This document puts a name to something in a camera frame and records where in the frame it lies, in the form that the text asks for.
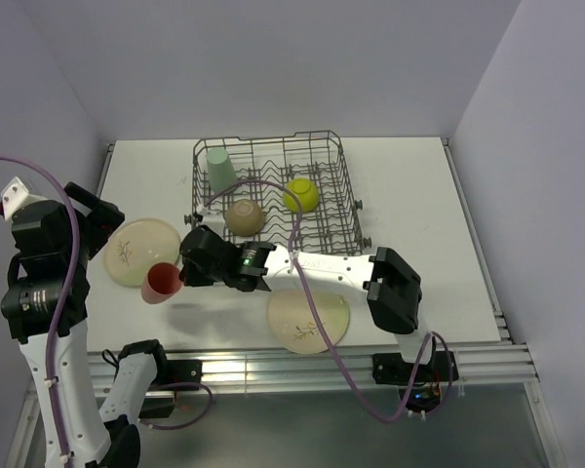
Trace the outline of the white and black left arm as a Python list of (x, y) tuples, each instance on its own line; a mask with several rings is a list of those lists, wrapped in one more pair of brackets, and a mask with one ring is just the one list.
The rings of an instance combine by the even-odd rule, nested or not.
[(136, 467), (145, 395), (167, 384), (171, 366), (158, 340), (128, 344), (110, 393), (97, 403), (87, 352), (87, 266), (125, 216), (73, 182), (65, 191), (89, 213), (35, 195), (17, 177), (3, 189), (17, 253), (1, 312), (33, 376), (46, 466)]

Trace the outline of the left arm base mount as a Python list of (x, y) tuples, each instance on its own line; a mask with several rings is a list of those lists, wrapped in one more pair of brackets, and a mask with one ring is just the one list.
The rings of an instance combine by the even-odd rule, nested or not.
[(183, 393), (206, 395), (206, 405), (197, 415), (197, 419), (205, 416), (214, 402), (214, 395), (202, 383), (203, 362), (198, 359), (180, 359), (167, 362), (164, 373), (157, 377), (150, 386), (149, 392), (170, 392), (168, 396), (146, 396), (141, 407), (139, 418), (145, 420), (169, 418), (174, 410), (179, 410), (180, 397)]

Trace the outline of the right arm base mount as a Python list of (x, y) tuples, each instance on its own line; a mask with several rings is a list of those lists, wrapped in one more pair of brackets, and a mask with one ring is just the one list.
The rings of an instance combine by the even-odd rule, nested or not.
[[(413, 364), (406, 363), (399, 353), (376, 353), (371, 356), (372, 378), (378, 385), (399, 388), (403, 400), (406, 395)], [(412, 389), (406, 402), (407, 411), (427, 415), (443, 401), (441, 386), (457, 381), (459, 371), (452, 351), (435, 352), (428, 364), (420, 365), (416, 371)]]

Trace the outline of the pale green cup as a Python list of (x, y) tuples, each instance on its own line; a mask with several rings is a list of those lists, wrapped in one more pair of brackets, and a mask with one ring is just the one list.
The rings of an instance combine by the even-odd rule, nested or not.
[(238, 181), (229, 153), (225, 148), (211, 148), (206, 154), (208, 180), (213, 193), (221, 192)]

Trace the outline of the black bowl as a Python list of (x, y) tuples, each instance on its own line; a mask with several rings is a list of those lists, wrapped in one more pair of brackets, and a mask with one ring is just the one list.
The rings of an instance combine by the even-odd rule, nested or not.
[(225, 222), (232, 234), (240, 237), (252, 237), (264, 226), (264, 212), (257, 202), (241, 199), (228, 208)]

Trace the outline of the grey wire dish rack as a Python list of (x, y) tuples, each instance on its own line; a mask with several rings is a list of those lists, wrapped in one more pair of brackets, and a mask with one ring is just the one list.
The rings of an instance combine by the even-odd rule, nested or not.
[[(191, 208), (184, 217), (195, 227), (193, 212), (199, 204), (212, 199), (206, 154), (222, 147), (229, 153), (237, 178), (265, 180), (265, 185), (248, 184), (217, 197), (209, 208), (225, 215), (236, 201), (250, 199), (263, 212), (263, 228), (255, 241), (285, 245), (296, 214), (283, 203), (279, 186), (303, 177), (314, 181), (320, 201), (315, 210), (303, 217), (294, 247), (312, 254), (358, 255), (372, 246), (362, 231), (358, 211), (363, 204), (354, 197), (352, 183), (340, 137), (333, 131), (297, 132), (291, 136), (202, 138), (193, 147)], [(232, 234), (225, 225), (221, 237), (240, 245), (246, 240)]]

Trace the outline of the lime green bowl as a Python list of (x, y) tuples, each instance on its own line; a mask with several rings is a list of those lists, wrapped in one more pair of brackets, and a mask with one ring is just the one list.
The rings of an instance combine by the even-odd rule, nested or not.
[[(301, 204), (303, 213), (312, 212), (317, 208), (320, 201), (320, 194), (317, 184), (308, 178), (298, 177), (292, 179), (286, 188), (296, 197)], [(284, 192), (282, 196), (284, 205), (292, 212), (298, 213), (298, 204), (293, 197)]]

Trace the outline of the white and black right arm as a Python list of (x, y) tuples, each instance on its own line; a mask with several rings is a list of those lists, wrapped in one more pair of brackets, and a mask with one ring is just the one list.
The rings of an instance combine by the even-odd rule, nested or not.
[(199, 225), (181, 241), (179, 254), (186, 287), (222, 283), (243, 293), (273, 293), (308, 286), (339, 295), (364, 306), (377, 328), (396, 337), (407, 376), (424, 379), (437, 365), (436, 340), (419, 313), (421, 277), (390, 248), (358, 256), (292, 253), (267, 242), (237, 246)]

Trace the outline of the pink cup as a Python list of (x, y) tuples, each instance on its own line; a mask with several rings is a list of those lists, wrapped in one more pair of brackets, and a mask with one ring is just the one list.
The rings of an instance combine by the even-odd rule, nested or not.
[(141, 285), (141, 298), (147, 304), (159, 304), (168, 300), (183, 286), (179, 273), (180, 270), (171, 263), (153, 265)]

